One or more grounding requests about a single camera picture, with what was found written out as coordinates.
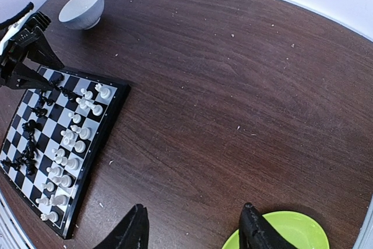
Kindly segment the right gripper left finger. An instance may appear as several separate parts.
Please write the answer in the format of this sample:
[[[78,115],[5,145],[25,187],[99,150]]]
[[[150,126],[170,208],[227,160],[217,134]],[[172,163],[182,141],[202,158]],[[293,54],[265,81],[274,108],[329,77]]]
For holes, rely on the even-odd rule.
[[[100,248],[140,248],[149,245],[149,218],[147,208],[134,205],[110,234],[95,249]]]

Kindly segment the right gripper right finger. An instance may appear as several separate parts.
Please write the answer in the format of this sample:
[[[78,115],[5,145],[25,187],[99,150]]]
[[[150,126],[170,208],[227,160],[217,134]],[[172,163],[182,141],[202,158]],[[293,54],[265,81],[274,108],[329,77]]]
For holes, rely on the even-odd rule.
[[[238,236],[239,248],[293,248],[250,202],[242,207]]]

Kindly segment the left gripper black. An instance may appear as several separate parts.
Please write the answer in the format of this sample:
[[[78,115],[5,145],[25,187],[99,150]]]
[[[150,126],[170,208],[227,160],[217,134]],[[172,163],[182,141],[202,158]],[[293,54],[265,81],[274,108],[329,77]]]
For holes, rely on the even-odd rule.
[[[55,70],[64,68],[44,35],[50,23],[51,19],[47,15],[36,12],[30,15],[20,31],[8,41],[1,55],[1,86],[53,90],[54,86],[46,78],[23,63],[28,58]]]

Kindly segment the black white chessboard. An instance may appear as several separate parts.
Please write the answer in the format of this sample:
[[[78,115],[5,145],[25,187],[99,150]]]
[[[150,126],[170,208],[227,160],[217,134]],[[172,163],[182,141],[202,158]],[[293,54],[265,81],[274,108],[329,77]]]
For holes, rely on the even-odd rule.
[[[35,174],[27,175],[26,166],[15,171],[3,165],[1,174],[37,216],[51,211],[58,213],[59,221],[53,223],[48,220],[46,224],[63,239],[70,239],[87,190],[93,162],[104,147],[131,87],[124,80],[97,76],[72,68],[55,71],[41,66],[37,72],[49,81],[63,75],[64,80],[60,86],[78,96],[82,96],[81,89],[91,91],[92,103],[103,109],[100,116],[94,115],[91,109],[80,108],[77,102],[68,100],[57,90],[45,93],[45,97],[53,100],[52,104],[40,104],[40,91],[29,89],[25,91],[14,113],[1,146],[1,160],[13,161],[20,156],[27,144],[22,125],[29,120],[36,121]],[[108,100],[98,95],[95,90],[97,83],[111,90]],[[80,116],[78,127],[87,127],[90,130],[90,136],[84,140],[85,149],[82,153],[63,143],[61,132],[69,132],[74,124],[69,117],[70,113]],[[36,203],[37,198],[50,199],[51,195],[66,195],[69,198],[68,204],[46,206]]]

